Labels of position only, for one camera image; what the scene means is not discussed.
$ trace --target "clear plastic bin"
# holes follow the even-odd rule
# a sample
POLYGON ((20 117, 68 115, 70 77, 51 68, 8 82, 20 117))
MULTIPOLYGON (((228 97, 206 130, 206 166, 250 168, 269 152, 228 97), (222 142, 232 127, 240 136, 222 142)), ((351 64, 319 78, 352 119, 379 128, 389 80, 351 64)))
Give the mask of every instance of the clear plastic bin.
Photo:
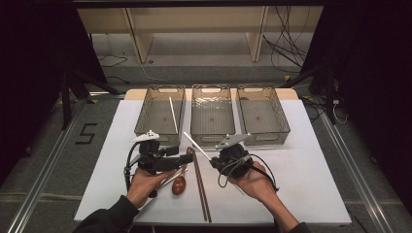
POLYGON ((134 132, 137 136, 152 130, 161 146, 179 146, 185 113, 186 95, 182 85, 149 86, 134 132), (172 99, 178 132, 172 115, 172 99))
POLYGON ((291 129, 274 87, 239 85, 236 100, 242 133, 253 135, 244 141, 245 146, 285 143, 291 129))
POLYGON ((227 84, 196 84, 192 87, 192 139, 201 147, 214 147, 226 134, 234 134, 230 89, 227 84))

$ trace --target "hand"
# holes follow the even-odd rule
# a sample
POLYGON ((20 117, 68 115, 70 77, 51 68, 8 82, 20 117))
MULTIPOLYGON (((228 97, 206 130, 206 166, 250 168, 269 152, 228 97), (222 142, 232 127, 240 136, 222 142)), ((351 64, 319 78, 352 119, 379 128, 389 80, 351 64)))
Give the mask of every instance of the hand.
MULTIPOLYGON (((254 162, 254 166, 261 171, 266 172, 264 167, 257 161, 254 162)), ((250 169, 245 176, 238 179, 229 178, 229 181, 239 186, 246 194, 260 202, 264 197, 276 195, 270 180, 253 169, 250 169)))
MULTIPOLYGON (((254 166, 266 172, 264 167, 256 161, 254 162, 254 166)), ((229 178, 229 181, 238 185, 246 194, 261 202, 278 220, 283 232, 289 232, 299 224, 297 219, 279 199, 272 183, 261 173, 250 169, 245 176, 238 179, 229 178)))
POLYGON ((126 198, 137 208, 141 208, 148 200, 149 194, 153 190, 160 188, 160 183, 169 177, 172 177, 176 171, 163 172, 152 175, 140 168, 136 169, 131 181, 130 188, 127 191, 126 198))

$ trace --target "white table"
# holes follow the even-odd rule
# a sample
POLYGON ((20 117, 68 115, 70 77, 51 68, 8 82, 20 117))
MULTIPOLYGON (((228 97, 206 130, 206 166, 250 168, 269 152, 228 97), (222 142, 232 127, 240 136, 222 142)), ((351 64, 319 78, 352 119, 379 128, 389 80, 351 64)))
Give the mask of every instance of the white table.
MULTIPOLYGON (((126 193, 123 167, 132 146, 130 140, 143 101, 122 100, 88 183, 75 220, 81 221, 97 209, 108 209, 126 193)), ((281 100, 291 133, 275 149, 248 149, 271 168, 280 187, 278 195, 299 221, 310 224, 347 225, 351 223, 342 198, 327 167, 312 125, 300 100, 281 100)), ((184 131, 189 133, 191 104, 186 104, 184 131)), ((233 101, 236 133, 241 133, 233 101)), ((181 154, 192 147, 182 136, 181 154)), ((210 156, 217 151, 208 150, 210 156)), ((212 223, 204 220, 193 164, 186 173, 187 189, 180 196, 171 192, 171 183, 134 219, 150 225, 271 225, 272 215, 255 199, 242 194, 232 184, 220 188, 219 172, 197 150, 197 160, 209 203, 212 223)))

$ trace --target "gray floor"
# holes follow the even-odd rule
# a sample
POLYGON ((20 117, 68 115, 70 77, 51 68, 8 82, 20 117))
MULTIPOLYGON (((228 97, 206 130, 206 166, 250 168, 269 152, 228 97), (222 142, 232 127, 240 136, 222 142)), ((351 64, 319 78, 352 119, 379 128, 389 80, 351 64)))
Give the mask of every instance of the gray floor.
MULTIPOLYGON (((276 38, 269 34, 269 39, 276 38)), ((299 46, 307 50, 311 34, 303 34, 299 38, 299 46)), ((246 38, 243 34, 156 34, 148 57, 143 64, 144 70, 137 62, 132 45, 127 35, 95 35, 93 42, 99 57, 107 54, 125 56, 127 60, 115 67, 104 67, 111 86, 127 90, 143 87, 151 83, 275 83, 285 82, 285 75, 296 76, 296 73, 284 73, 276 70, 271 62, 271 49, 263 44, 259 62, 252 62, 246 38)), ((101 60, 104 66, 110 66, 122 58, 107 57, 101 60)), ((273 62, 282 69, 298 71, 290 63, 273 55, 273 62)), ((295 89, 300 95, 307 95, 307 84, 300 83, 295 89)), ((90 91, 99 89, 89 85, 90 91)), ((86 189, 95 162, 103 146, 106 134, 112 122, 116 107, 120 101, 113 96, 92 97, 96 103, 86 104, 71 131, 62 155, 51 173, 45 189, 34 208, 24 232, 71 232, 78 224, 73 220, 80 200, 86 189), (88 140, 81 136, 87 123, 95 123, 86 129, 94 133, 90 144, 76 143, 88 140)), ((307 108, 309 117, 316 113, 307 108)), ((0 188, 0 232, 6 232, 25 195, 30 191, 42 167, 48 159, 52 148, 60 134, 62 125, 62 107, 56 103, 49 119, 31 145, 32 153, 23 157, 11 175, 0 188)), ((371 155, 359 136, 357 127, 349 120, 338 123, 336 127, 343 137, 351 155, 360 167, 360 171, 368 186, 384 210, 394 232, 411 232, 412 218, 407 213, 395 192, 391 189, 379 166, 369 159, 371 155)), ((336 182, 339 192, 348 210, 360 221, 368 232, 377 232, 377 228, 369 215, 362 199, 346 169, 338 150, 326 130, 324 120, 319 117, 313 122, 326 162, 336 182)), ((353 223, 343 227, 310 226, 313 232, 363 232, 361 225, 353 223)), ((190 232, 198 229, 180 229, 177 232, 190 232)))

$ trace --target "wooden chopstick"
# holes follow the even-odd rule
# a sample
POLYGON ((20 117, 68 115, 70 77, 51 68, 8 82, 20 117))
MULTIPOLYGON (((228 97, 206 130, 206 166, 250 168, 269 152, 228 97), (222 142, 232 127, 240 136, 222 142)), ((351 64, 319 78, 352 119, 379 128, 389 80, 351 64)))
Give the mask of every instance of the wooden chopstick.
POLYGON ((193 154, 194 171, 196 173, 197 186, 199 188, 200 202, 202 204, 203 217, 205 220, 212 222, 210 216, 209 205, 207 203, 206 192, 203 186, 202 175, 200 174, 199 164, 197 162, 196 151, 193 148, 188 148, 187 153, 193 154))

